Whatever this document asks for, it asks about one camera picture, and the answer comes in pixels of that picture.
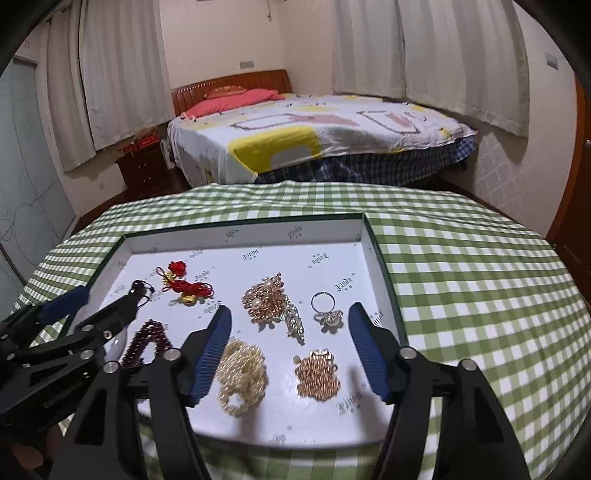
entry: silver bolt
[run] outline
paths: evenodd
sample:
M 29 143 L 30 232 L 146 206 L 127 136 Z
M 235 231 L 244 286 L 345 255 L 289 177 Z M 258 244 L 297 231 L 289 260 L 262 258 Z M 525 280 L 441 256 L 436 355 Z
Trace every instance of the silver bolt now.
M 417 351 L 409 346 L 403 346 L 400 349 L 400 356 L 406 360 L 412 360 L 417 357 Z
M 80 354 L 80 358 L 82 358 L 82 360 L 90 360 L 94 354 L 95 353 L 92 350 L 84 350 Z
M 107 362 L 103 366 L 103 372 L 106 374 L 114 374 L 119 369 L 119 362 Z
M 164 352 L 164 359 L 168 360 L 169 362 L 174 362 L 180 356 L 181 350 L 178 348 L 171 348 L 170 350 L 166 350 Z
M 462 367 L 464 367 L 469 372 L 473 372 L 478 368 L 478 365 L 471 358 L 466 358 L 465 360 L 462 360 Z

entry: wooden floor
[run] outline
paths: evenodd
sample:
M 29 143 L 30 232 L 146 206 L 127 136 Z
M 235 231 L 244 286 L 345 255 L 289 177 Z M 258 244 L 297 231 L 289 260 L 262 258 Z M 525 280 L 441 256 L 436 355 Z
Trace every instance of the wooden floor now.
M 74 233 L 78 233 L 85 226 L 90 225 L 113 205 L 134 202 L 136 200 L 143 200 L 147 198 L 161 197 L 163 195 L 171 195 L 173 193 L 182 193 L 186 192 L 190 188 L 191 187 L 183 175 L 183 172 L 178 167 L 174 167 L 168 171 L 168 176 L 163 178 L 162 183 L 157 187 L 149 189 L 146 192 L 142 192 L 141 195 L 135 196 L 131 196 L 127 191 L 125 191 L 83 215 L 72 230 L 72 235 L 74 235 Z

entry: wooden door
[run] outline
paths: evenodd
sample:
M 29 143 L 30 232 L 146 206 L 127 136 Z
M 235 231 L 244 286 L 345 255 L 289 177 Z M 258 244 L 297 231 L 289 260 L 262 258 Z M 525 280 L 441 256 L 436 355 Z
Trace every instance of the wooden door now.
M 577 85 L 577 95 L 579 118 L 573 165 L 548 240 L 566 264 L 583 297 L 591 302 L 591 96 L 585 96 L 580 85 Z

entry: tablecloth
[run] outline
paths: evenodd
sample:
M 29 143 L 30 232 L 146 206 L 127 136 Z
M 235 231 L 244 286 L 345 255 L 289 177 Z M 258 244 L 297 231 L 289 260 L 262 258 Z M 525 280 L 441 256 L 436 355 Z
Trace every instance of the tablecloth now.
M 352 183 L 209 185 L 110 208 L 55 247 L 17 305 L 84 284 L 122 234 L 224 220 L 363 212 L 387 263 L 411 346 L 436 362 L 473 358 L 499 397 L 533 479 L 546 476 L 589 409 L 591 318 L 549 244 L 453 193 Z M 57 337 L 48 327 L 37 342 Z M 421 478 L 431 478 L 440 403 L 431 407 Z M 142 434 L 158 478 L 148 427 Z M 216 479 L 362 479 L 379 446 L 294 452 L 199 444 Z

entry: pillow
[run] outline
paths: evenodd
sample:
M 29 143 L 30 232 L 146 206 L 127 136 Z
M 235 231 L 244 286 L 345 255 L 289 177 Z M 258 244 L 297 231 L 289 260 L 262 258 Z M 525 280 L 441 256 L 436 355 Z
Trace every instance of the pillow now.
M 227 112 L 228 110 L 234 110 L 236 108 L 240 108 L 241 106 L 256 105 L 257 103 L 266 102 L 268 100 L 284 99 L 285 97 L 280 95 L 277 90 L 255 88 L 254 90 L 248 90 L 241 95 L 220 97 L 199 102 L 197 105 L 184 112 L 181 115 L 181 118 L 195 119 L 202 116 L 211 115 L 212 113 Z
M 246 92 L 244 87 L 238 85 L 226 85 L 225 87 L 214 88 L 205 94 L 206 100 L 213 100 L 221 97 L 231 97 L 233 95 L 242 95 Z

